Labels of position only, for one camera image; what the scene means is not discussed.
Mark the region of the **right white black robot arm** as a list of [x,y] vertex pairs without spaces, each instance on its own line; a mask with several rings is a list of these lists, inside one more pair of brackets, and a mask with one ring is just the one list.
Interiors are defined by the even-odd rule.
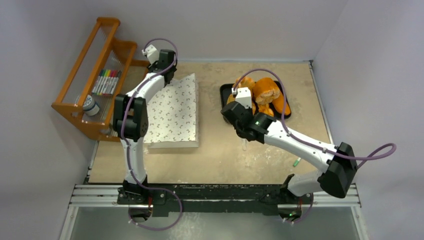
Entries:
[[343,199],[358,170],[352,159],[353,148],[347,143],[339,146],[320,142],[290,128],[285,129],[276,117],[259,112],[253,114],[240,103],[225,105],[221,114],[234,127],[236,134],[247,141],[257,141],[285,150],[309,162],[316,170],[288,177],[280,196],[288,204],[301,196],[324,191]]

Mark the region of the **large fake bread loaf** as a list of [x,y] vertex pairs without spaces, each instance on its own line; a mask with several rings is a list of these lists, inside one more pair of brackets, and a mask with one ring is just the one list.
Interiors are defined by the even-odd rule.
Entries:
[[258,105],[266,105],[282,94],[278,85],[269,77],[258,80],[252,88],[254,101]]

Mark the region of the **metal tongs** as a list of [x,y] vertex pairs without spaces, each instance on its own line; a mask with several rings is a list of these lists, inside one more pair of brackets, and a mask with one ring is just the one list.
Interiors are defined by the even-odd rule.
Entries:
[[248,141],[246,139],[241,139],[241,146],[243,151],[247,150],[247,143]]

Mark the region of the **white patterned paper bag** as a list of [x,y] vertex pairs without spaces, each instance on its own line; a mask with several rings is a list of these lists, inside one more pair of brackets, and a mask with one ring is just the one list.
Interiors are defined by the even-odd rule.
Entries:
[[150,149],[199,147],[199,90],[194,73],[173,79],[147,104]]

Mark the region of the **lumpy orange fake bread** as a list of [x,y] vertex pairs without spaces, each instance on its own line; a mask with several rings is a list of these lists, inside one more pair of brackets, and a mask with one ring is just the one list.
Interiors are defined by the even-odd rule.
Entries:
[[241,81],[240,78],[237,78],[235,83],[232,85],[233,88],[248,88],[250,91],[253,90],[256,82],[248,76],[245,76]]

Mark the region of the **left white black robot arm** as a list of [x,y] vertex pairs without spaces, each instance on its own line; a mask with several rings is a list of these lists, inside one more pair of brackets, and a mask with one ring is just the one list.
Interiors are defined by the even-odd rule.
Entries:
[[174,77],[178,64],[178,52],[162,49],[149,56],[153,62],[147,68],[144,79],[131,91],[117,94],[113,107],[113,130],[118,133],[122,143],[126,176],[122,184],[122,194],[128,194],[138,205],[146,203],[149,191],[147,172],[143,160],[143,142],[148,132],[149,119],[147,105],[149,101],[166,87]]

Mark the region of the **sliced seeded fake bread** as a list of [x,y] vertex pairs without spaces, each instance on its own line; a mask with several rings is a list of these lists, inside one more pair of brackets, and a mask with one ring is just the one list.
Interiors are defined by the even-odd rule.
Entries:
[[230,94],[227,98],[226,104],[229,104],[229,103],[234,102],[234,101],[235,101],[234,95]]

